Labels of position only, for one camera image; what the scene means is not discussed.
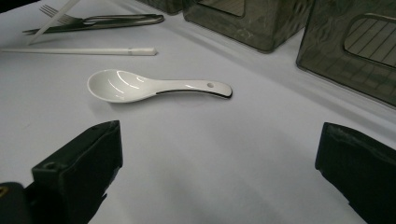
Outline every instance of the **metal fork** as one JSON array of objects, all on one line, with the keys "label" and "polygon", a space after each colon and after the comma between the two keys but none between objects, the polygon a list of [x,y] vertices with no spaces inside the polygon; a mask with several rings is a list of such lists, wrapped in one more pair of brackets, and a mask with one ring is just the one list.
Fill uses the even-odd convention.
[{"label": "metal fork", "polygon": [[[56,10],[53,7],[44,5],[43,7],[40,8],[40,11],[42,11],[44,14],[46,14],[49,17],[53,17],[58,13],[58,10]],[[76,24],[76,23],[83,23],[85,21],[89,22],[95,22],[95,21],[105,21],[105,20],[131,20],[131,19],[145,19],[147,17],[153,17],[156,16],[155,14],[141,14],[141,15],[108,15],[108,16],[93,16],[93,17],[88,17],[85,19],[82,18],[76,18],[69,16],[67,14],[64,14],[58,22],[69,25],[69,24]]]}]

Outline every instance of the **utensil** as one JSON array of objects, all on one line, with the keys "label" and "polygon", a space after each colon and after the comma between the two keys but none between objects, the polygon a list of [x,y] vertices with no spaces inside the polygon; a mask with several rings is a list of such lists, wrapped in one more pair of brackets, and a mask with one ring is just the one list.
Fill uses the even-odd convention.
[{"label": "utensil", "polygon": [[0,52],[18,53],[52,53],[52,54],[105,54],[105,55],[130,55],[153,56],[157,54],[154,48],[142,49],[0,49]]},{"label": "utensil", "polygon": [[[58,10],[50,7],[48,5],[44,5],[43,7],[40,8],[40,11],[46,14],[49,17],[53,17],[58,13]],[[70,25],[70,24],[76,24],[76,23],[82,23],[82,22],[96,22],[96,21],[105,21],[109,19],[124,19],[124,20],[131,20],[131,19],[143,19],[146,17],[150,16],[156,16],[155,14],[139,14],[139,15],[107,15],[107,16],[93,16],[93,17],[88,17],[88,18],[76,18],[69,16],[67,14],[62,15],[62,17],[58,20],[58,22],[65,24],[65,25]]]},{"label": "utensil", "polygon": [[[60,25],[50,27],[45,34],[48,33],[60,33],[60,32],[71,32],[71,31],[83,31],[83,30],[98,30],[98,29],[109,29],[109,28],[120,28],[128,26],[139,26],[139,25],[150,25],[164,21],[163,15],[153,15],[142,19],[133,20],[109,20],[109,21],[98,21],[92,24],[77,23],[71,25]],[[28,35],[33,35],[38,29],[23,31]]]},{"label": "utensil", "polygon": [[92,95],[110,103],[130,103],[175,91],[204,92],[227,99],[233,95],[229,85],[217,81],[150,79],[116,69],[93,74],[87,86]]},{"label": "utensil", "polygon": [[62,8],[61,10],[54,16],[52,17],[41,29],[39,29],[37,32],[35,32],[35,35],[27,42],[27,45],[30,45],[33,43],[39,36],[44,34],[44,32],[47,31],[50,26],[56,22],[59,18],[62,17],[64,13],[66,13],[70,8],[72,8],[79,0],[69,0]]}]

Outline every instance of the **spoon handle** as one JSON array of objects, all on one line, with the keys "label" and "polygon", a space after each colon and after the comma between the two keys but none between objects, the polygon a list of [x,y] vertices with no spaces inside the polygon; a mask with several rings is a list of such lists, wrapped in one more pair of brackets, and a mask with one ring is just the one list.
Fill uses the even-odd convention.
[{"label": "spoon handle", "polygon": [[217,95],[224,98],[231,98],[233,90],[227,84],[208,80],[161,80],[156,94],[163,94],[175,91],[198,91]]}]

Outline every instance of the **glossy surface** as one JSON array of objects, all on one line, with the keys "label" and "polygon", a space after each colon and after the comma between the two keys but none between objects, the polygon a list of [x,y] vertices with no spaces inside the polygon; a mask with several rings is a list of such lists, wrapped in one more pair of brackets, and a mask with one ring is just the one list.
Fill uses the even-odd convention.
[{"label": "glossy surface", "polygon": [[88,79],[88,89],[110,103],[130,103],[173,91],[198,91],[230,98],[230,86],[207,80],[157,80],[116,69],[99,71]]}]

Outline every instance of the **table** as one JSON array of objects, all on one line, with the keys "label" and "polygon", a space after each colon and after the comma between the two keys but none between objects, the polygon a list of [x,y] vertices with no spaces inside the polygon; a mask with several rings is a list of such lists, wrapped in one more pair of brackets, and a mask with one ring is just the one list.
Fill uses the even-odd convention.
[{"label": "table", "polygon": [[[25,48],[48,18],[42,0],[0,14],[0,48]],[[133,0],[82,0],[69,14],[157,13]],[[42,35],[32,48],[143,48],[154,57],[0,53],[0,182],[30,169],[89,127],[118,119],[124,165],[90,223],[364,223],[314,167],[324,122],[396,148],[393,108],[295,65],[304,31],[262,54],[182,14],[160,24]],[[230,100],[173,93],[109,104],[87,90],[96,71],[211,79]]]}]

